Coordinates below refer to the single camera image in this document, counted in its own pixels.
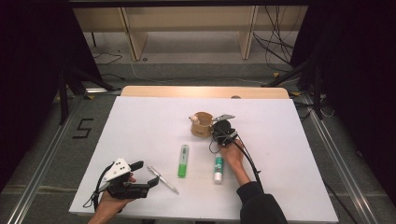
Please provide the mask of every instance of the glue stick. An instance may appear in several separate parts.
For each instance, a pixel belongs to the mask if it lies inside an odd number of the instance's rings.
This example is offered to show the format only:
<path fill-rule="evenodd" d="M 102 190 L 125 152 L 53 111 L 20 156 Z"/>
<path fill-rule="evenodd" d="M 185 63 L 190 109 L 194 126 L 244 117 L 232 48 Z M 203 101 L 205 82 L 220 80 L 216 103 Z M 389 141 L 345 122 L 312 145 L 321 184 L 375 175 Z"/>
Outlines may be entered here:
<path fill-rule="evenodd" d="M 216 153 L 215 175 L 213 178 L 216 184 L 221 184 L 222 181 L 222 165 L 223 158 L 220 153 Z"/>

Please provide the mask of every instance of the pen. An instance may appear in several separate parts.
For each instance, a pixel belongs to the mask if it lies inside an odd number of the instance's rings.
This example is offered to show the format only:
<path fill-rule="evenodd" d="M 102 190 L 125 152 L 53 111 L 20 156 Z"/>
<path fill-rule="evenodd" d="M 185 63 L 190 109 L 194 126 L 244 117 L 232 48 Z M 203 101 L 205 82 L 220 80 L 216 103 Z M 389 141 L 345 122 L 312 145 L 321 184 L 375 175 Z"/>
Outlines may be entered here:
<path fill-rule="evenodd" d="M 165 184 L 166 187 L 168 187 L 170 190 L 172 190 L 174 193 L 178 194 L 177 189 L 175 186 L 173 186 L 171 183 L 169 183 L 167 180 L 163 178 L 163 176 L 153 167 L 153 166 L 148 166 L 148 170 L 152 172 L 154 175 L 158 176 L 160 180 Z"/>

